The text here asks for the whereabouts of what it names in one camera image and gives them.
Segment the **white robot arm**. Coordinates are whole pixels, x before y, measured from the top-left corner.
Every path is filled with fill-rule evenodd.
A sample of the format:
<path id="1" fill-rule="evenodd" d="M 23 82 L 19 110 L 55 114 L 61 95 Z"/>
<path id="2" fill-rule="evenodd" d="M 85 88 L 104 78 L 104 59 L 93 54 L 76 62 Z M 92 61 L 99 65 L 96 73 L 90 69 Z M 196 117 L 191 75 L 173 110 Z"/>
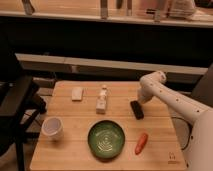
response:
<path id="1" fill-rule="evenodd" d="M 213 171 L 213 107 L 166 87 L 166 80 L 163 71 L 142 76 L 138 89 L 139 103 L 144 104 L 156 96 L 192 124 L 186 171 Z"/>

